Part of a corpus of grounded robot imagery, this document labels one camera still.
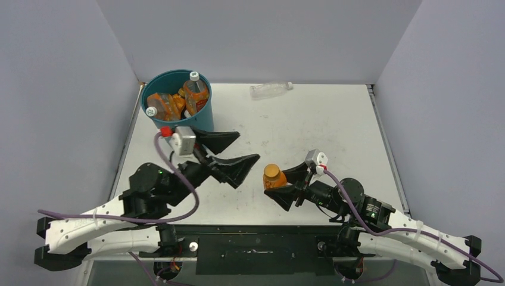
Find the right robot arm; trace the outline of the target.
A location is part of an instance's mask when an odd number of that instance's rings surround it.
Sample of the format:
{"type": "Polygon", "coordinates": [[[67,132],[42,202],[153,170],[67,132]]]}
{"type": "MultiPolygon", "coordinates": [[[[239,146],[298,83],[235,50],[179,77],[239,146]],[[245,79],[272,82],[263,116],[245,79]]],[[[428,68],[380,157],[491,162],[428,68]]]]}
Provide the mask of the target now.
{"type": "Polygon", "coordinates": [[[408,217],[390,204],[364,193],[362,184],[345,178],[330,186],[319,178],[330,174],[322,162],[305,162],[280,170],[268,164],[263,171],[264,194],[285,211],[309,201],[335,214],[330,222],[341,229],[336,245],[320,242],[327,256],[340,251],[361,259],[367,254],[410,262],[434,273],[447,285],[476,285],[481,281],[480,238],[457,237],[408,217]]]}

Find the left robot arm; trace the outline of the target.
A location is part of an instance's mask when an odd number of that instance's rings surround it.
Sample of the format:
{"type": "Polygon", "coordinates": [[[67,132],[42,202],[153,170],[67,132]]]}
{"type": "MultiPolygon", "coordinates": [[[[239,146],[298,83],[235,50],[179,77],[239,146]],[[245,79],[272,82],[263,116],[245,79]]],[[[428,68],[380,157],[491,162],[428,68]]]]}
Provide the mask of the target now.
{"type": "Polygon", "coordinates": [[[199,208],[196,189],[208,178],[238,188],[260,159],[258,154],[218,158],[239,136],[237,131],[161,128],[154,146],[165,167],[140,165],[129,177],[127,190],[87,212],[42,210],[36,233],[44,245],[35,250],[34,263],[48,271],[64,271],[111,254],[173,255],[182,248],[174,223],[199,208]]]}

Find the clear crushed bottle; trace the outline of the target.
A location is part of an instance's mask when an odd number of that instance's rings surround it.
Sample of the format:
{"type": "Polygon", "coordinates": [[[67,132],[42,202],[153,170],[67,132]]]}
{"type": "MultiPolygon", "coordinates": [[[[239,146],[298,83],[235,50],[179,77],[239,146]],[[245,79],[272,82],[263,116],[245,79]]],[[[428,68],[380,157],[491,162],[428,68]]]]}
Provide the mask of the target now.
{"type": "Polygon", "coordinates": [[[269,82],[250,86],[250,95],[254,100],[263,100],[284,95],[293,88],[292,82],[269,82]]]}

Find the large orange tea bottle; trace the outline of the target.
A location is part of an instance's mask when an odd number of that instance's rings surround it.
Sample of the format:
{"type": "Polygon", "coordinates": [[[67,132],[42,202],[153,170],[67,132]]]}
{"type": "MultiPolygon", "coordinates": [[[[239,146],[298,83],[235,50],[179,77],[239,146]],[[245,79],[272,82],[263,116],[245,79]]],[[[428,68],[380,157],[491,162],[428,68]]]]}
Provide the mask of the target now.
{"type": "Polygon", "coordinates": [[[183,85],[186,109],[191,116],[196,115],[206,105],[210,91],[197,71],[189,73],[189,80],[183,85]]]}

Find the orange juice bottle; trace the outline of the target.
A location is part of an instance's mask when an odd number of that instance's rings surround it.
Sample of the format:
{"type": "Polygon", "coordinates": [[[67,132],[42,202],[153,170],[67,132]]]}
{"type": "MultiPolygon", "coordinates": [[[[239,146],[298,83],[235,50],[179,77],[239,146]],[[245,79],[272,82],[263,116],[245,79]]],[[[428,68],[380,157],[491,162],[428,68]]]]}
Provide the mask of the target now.
{"type": "Polygon", "coordinates": [[[276,164],[268,164],[263,172],[264,189],[279,188],[287,185],[287,178],[276,164]]]}
{"type": "Polygon", "coordinates": [[[186,100],[184,97],[181,97],[180,94],[173,94],[172,98],[177,108],[178,116],[182,119],[186,110],[186,100]]]}

